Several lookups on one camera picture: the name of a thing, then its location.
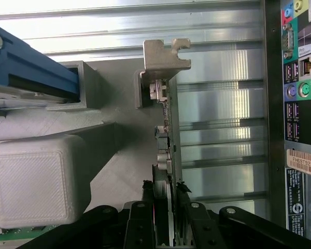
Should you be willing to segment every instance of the circuit board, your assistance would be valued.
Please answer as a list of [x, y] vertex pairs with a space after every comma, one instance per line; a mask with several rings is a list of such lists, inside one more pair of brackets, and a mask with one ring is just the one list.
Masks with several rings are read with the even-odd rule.
[[0, 242], [34, 239], [35, 237], [38, 237], [54, 229], [55, 227], [56, 226], [4, 229], [3, 233], [0, 234]]

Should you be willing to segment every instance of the purple ps/2 port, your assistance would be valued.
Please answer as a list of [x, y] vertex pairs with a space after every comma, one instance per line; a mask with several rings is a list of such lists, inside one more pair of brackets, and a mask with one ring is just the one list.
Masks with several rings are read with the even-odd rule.
[[289, 97], [294, 97], [296, 95], [296, 87], [293, 85], [290, 85], [288, 87], [288, 96]]

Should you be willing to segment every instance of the blue plastic bracket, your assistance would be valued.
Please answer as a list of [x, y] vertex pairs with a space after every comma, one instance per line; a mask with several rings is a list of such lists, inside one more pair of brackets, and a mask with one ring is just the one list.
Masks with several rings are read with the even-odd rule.
[[0, 86], [79, 99], [76, 73], [1, 28]]

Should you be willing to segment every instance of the barcode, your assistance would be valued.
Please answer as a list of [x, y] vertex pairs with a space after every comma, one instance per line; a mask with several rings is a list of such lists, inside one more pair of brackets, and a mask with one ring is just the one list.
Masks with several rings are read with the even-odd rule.
[[289, 150], [289, 155], [293, 156], [293, 157], [298, 157], [304, 160], [309, 160], [311, 161], [311, 154], [310, 153], [306, 153], [306, 152], [301, 152], [301, 151], [297, 151], [297, 150]]
[[304, 165], [304, 164], [299, 163], [299, 162], [293, 162], [293, 161], [290, 161], [290, 166], [293, 166], [297, 169], [305, 170], [305, 171], [308, 171], [311, 173], [311, 166]]

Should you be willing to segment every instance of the ethernet port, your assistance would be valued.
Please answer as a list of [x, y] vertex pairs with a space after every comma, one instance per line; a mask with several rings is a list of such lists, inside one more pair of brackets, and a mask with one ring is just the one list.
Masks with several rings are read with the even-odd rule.
[[301, 76], [310, 75], [311, 71], [311, 61], [309, 58], [300, 62], [301, 64]]
[[311, 78], [311, 56], [303, 57], [299, 60], [300, 80]]

